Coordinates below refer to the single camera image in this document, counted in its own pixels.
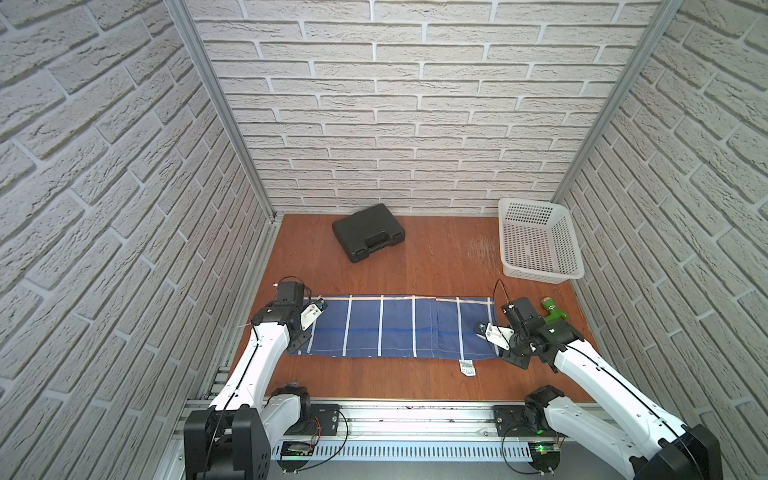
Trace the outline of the blue checked pillowcase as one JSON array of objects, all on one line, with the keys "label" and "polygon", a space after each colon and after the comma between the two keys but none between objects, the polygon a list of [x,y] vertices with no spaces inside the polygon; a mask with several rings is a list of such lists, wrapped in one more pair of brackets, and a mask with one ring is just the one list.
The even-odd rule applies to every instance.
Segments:
[{"label": "blue checked pillowcase", "polygon": [[499,353],[475,332],[497,322],[488,297],[337,296],[326,303],[300,356],[477,361]]}]

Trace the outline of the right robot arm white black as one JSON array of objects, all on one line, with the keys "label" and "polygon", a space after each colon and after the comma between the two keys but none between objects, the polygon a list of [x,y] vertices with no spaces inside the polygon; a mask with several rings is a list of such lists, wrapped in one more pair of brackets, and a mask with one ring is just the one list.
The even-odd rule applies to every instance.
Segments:
[{"label": "right robot arm white black", "polygon": [[532,359],[539,359],[570,377],[613,420],[607,423],[546,385],[525,398],[523,426],[535,434],[552,432],[576,441],[627,479],[723,478],[715,435],[702,424],[687,425],[651,400],[567,320],[546,320],[527,298],[507,303],[501,311],[506,325],[476,328],[498,347],[501,360],[527,369]]}]

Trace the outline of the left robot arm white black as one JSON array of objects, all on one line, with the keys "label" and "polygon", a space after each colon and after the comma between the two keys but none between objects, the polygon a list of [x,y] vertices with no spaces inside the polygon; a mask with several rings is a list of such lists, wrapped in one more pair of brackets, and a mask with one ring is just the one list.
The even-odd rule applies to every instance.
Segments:
[{"label": "left robot arm white black", "polygon": [[187,479],[265,479],[272,449],[307,418],[309,395],[290,387],[263,399],[280,357],[310,339],[301,314],[308,287],[288,277],[249,323],[249,340],[234,372],[208,408],[190,413],[183,427]]}]

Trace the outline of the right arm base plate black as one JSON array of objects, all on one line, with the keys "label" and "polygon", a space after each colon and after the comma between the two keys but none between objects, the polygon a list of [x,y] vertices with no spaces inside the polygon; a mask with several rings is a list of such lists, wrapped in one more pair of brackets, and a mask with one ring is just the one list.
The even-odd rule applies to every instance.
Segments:
[{"label": "right arm base plate black", "polygon": [[557,433],[549,428],[544,413],[525,405],[494,405],[493,420],[499,437],[555,438]]}]

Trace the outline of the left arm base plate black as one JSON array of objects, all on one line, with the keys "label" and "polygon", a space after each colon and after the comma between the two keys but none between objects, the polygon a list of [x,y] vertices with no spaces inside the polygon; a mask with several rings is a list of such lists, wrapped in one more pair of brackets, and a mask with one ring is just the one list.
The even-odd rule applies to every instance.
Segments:
[{"label": "left arm base plate black", "polygon": [[339,411],[340,406],[338,404],[312,404],[307,418],[299,423],[296,435],[336,436],[341,420]]}]

